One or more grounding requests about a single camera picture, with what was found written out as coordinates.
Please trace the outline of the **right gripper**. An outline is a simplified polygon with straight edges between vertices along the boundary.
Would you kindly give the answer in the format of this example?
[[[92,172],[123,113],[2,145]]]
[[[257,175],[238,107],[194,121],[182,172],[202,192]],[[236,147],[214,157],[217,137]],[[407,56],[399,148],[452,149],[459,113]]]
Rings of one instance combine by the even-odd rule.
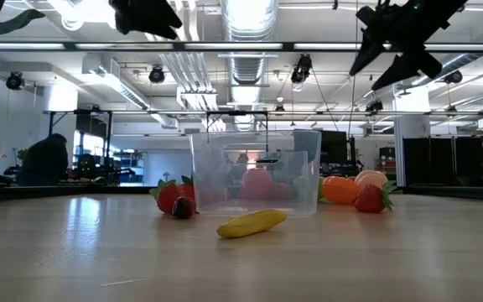
[[[355,76],[386,48],[404,44],[423,44],[439,29],[449,27],[452,16],[450,0],[408,0],[403,5],[379,1],[371,8],[364,6],[356,13],[366,27],[361,30],[363,40],[349,75]],[[442,64],[427,51],[396,55],[390,67],[377,79],[371,89],[377,91],[396,82],[419,76],[422,71],[433,79],[442,70]]]

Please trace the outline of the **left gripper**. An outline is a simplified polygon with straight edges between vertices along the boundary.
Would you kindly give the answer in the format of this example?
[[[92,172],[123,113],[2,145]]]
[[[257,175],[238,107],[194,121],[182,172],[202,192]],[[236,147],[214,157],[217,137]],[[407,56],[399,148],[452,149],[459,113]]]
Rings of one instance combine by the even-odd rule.
[[[182,21],[166,1],[159,0],[109,0],[114,9],[115,25],[118,32],[128,34],[138,31],[155,34],[175,40],[176,30],[182,27]]]

